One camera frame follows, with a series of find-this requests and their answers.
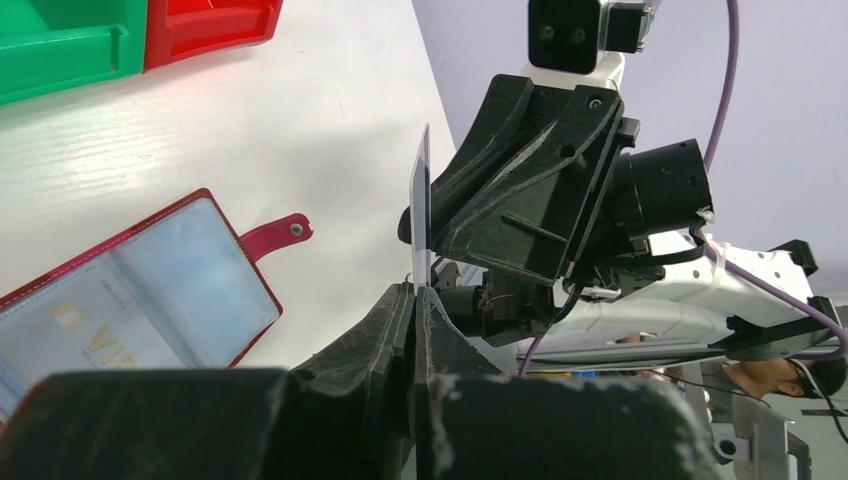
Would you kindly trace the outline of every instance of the person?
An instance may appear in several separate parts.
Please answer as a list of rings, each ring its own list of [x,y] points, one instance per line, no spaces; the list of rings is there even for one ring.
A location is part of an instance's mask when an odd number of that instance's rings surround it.
[[[819,398],[802,365],[828,396],[839,391],[848,376],[844,357],[820,361],[777,358],[733,364],[721,361],[701,363],[703,385],[710,398],[707,406],[713,423],[733,423],[734,393],[731,392],[758,400],[769,394]]]

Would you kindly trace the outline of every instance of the black cable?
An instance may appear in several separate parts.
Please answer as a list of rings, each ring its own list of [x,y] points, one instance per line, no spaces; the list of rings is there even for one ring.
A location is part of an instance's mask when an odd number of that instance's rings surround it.
[[[830,417],[833,419],[833,424],[836,425],[836,430],[839,431],[839,436],[842,437],[842,440],[848,444],[848,435],[845,434],[845,429],[842,427],[842,422],[839,421],[839,416],[836,414],[836,405],[833,404],[833,400],[830,399],[830,395],[824,393],[824,390],[819,389],[824,397],[824,401],[827,402],[827,407],[830,409]]]
[[[577,306],[577,302],[580,300],[580,292],[583,290],[583,287],[578,283],[573,283],[571,291],[568,293],[568,299],[566,299],[565,303],[553,317],[548,315],[544,307],[542,307],[542,302],[539,300],[540,288],[543,287],[536,284],[530,287],[530,303],[533,305],[536,316],[545,324],[545,332],[547,332],[554,324],[563,321],[574,310],[574,307]]]
[[[806,376],[807,380],[812,384],[813,389],[815,389],[815,393],[818,394],[821,398],[823,398],[825,402],[827,402],[827,408],[828,410],[830,410],[830,417],[833,419],[833,424],[836,425],[836,430],[839,432],[839,436],[842,437],[842,440],[846,444],[848,444],[848,435],[845,434],[845,429],[842,427],[842,422],[839,421],[839,416],[836,414],[836,405],[833,404],[833,400],[830,398],[830,395],[828,395],[827,392],[824,391],[824,389],[821,387],[821,384],[819,384],[819,381],[810,372],[810,370],[807,369],[806,366],[804,366],[804,364],[797,360],[790,360],[790,362],[801,367],[801,369],[804,371],[804,375]]]
[[[571,285],[571,292],[568,293],[568,299],[562,305],[562,308],[559,309],[554,318],[551,319],[551,322],[548,324],[547,328],[551,328],[552,325],[559,323],[565,320],[565,317],[574,310],[574,307],[577,306],[577,302],[580,300],[580,293],[583,291],[583,285],[579,283],[573,283]]]
[[[535,291],[535,287],[531,290],[531,296],[533,295],[533,291]],[[580,293],[583,291],[582,285],[575,283],[571,287],[571,292],[568,294],[568,299],[565,301],[565,304],[559,310],[553,318],[551,318],[547,322],[547,327],[545,327],[545,331],[536,337],[533,340],[533,343],[530,344],[530,348],[527,349],[527,353],[524,355],[524,359],[521,361],[521,368],[518,369],[518,376],[524,377],[527,375],[527,372],[530,370],[530,364],[533,361],[533,354],[536,353],[536,349],[539,348],[539,345],[542,343],[542,339],[545,338],[545,334],[548,333],[548,329],[556,322],[562,321],[565,317],[574,310],[574,307],[577,306],[577,301],[580,300]]]
[[[710,387],[710,386],[707,386],[707,385],[704,385],[704,384],[701,384],[701,383],[690,382],[688,380],[683,380],[682,378],[678,378],[678,377],[675,377],[675,376],[672,376],[672,375],[669,375],[667,373],[660,372],[660,371],[657,371],[657,370],[651,370],[651,372],[656,373],[657,375],[662,375],[664,377],[667,377],[667,378],[674,380],[674,381],[677,381],[677,382],[685,383],[687,385],[692,385],[694,387],[702,387],[702,388],[705,388],[707,390],[715,390],[716,392],[724,392],[724,393],[729,393],[731,395],[738,395],[740,397],[748,397],[748,398],[754,399],[758,402],[761,402],[765,406],[771,408],[771,405],[767,401],[763,400],[762,398],[757,398],[753,395],[749,395],[749,394],[744,393],[744,392],[737,392],[737,391],[734,391],[734,390],[727,390],[725,388]]]

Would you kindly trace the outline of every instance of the screw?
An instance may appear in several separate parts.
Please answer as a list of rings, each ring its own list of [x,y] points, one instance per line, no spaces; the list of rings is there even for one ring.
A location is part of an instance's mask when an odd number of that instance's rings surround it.
[[[542,33],[539,35],[539,39],[543,42],[548,42],[553,40],[554,38],[554,28],[550,25],[545,25],[542,27]]]
[[[580,27],[575,28],[571,31],[571,43],[574,45],[581,45],[586,41],[586,31]]]

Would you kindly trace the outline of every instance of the white table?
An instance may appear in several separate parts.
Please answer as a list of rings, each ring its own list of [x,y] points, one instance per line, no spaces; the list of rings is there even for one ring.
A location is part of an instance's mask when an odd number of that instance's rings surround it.
[[[0,108],[0,293],[208,187],[240,233],[311,220],[259,263],[285,313],[242,362],[295,366],[410,271],[427,122],[439,173],[454,147],[410,0],[286,0],[265,45]]]

